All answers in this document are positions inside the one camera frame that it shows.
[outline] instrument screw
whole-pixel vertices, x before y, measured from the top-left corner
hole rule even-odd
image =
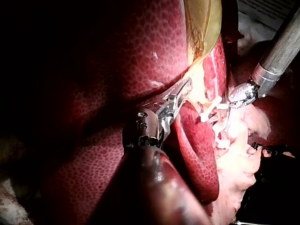
[[[145,117],[147,117],[148,115],[147,115],[147,113],[145,113],[145,112],[138,112],[138,113],[137,113],[137,116],[140,117],[140,118],[145,118]]]

